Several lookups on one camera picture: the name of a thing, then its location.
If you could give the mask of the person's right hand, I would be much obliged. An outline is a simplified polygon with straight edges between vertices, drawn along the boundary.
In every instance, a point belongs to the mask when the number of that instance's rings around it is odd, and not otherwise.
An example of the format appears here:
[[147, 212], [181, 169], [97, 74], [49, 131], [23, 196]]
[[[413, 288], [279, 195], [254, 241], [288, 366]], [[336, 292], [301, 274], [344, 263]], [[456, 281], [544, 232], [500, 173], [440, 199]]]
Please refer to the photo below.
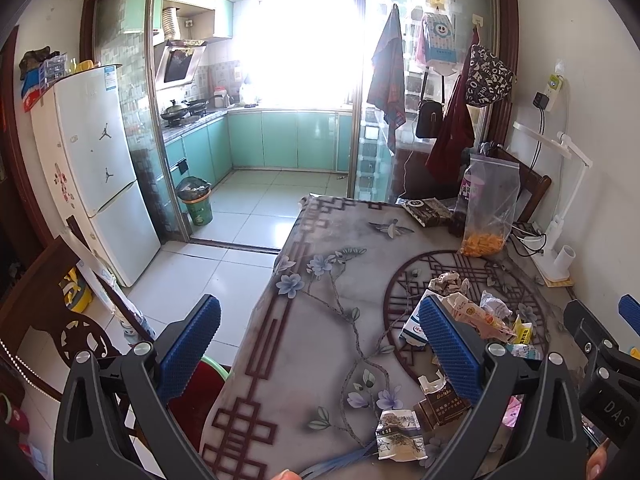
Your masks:
[[606, 439], [588, 458], [586, 463], [587, 480], [598, 480], [605, 470], [605, 466], [608, 463], [608, 446], [610, 443], [611, 441]]

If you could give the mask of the person's left hand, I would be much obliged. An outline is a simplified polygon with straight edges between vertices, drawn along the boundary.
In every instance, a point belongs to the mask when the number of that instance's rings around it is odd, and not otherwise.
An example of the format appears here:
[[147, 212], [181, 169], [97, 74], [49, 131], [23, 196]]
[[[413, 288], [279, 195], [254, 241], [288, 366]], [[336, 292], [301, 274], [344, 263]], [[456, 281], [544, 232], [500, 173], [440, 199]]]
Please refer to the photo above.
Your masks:
[[280, 474], [274, 476], [271, 480], [302, 480], [296, 472], [292, 470], [285, 469], [281, 471]]

